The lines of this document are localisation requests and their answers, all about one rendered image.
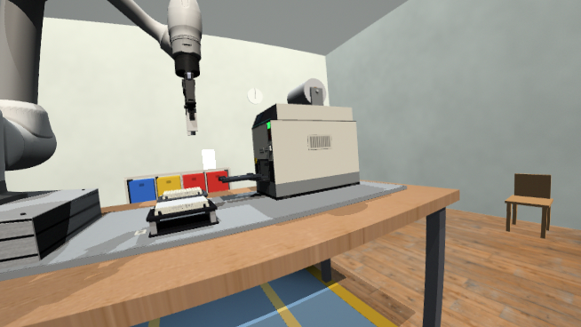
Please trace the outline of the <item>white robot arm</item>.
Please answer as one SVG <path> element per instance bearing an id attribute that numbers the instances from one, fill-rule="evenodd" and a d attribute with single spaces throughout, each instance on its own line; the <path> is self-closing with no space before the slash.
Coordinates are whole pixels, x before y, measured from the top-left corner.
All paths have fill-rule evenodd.
<path id="1" fill-rule="evenodd" d="M 27 192 L 7 191 L 5 171 L 42 164 L 57 147 L 48 113 L 37 105 L 46 1 L 1 0 L 0 205 L 28 197 Z M 201 60 L 202 16 L 196 0 L 171 0 L 167 25 L 153 20 L 132 0 L 108 1 L 173 60 L 180 54 Z"/>

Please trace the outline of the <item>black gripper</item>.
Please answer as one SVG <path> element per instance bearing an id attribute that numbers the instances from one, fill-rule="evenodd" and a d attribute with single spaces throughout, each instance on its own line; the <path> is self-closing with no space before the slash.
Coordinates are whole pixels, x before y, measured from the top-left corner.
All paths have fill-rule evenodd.
<path id="1" fill-rule="evenodd" d="M 174 58 L 175 74 L 182 77 L 184 105 L 186 108 L 187 136 L 198 132 L 195 102 L 195 80 L 200 75 L 199 59 L 190 54 L 180 54 Z M 193 71 L 194 70 L 194 71 Z M 193 73 L 194 72 L 194 73 Z M 195 74 L 195 75 L 194 75 Z M 185 86 L 186 85 L 186 86 Z M 187 96 L 187 99 L 186 99 Z"/>

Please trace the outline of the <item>white cylinder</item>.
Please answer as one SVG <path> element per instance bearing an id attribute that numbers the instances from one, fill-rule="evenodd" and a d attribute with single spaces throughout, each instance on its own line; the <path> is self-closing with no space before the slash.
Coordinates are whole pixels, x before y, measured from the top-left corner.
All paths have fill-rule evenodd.
<path id="1" fill-rule="evenodd" d="M 326 89 L 324 84 L 316 78 L 310 78 L 288 93 L 288 104 L 311 105 L 310 87 L 322 88 L 324 102 L 326 99 Z"/>

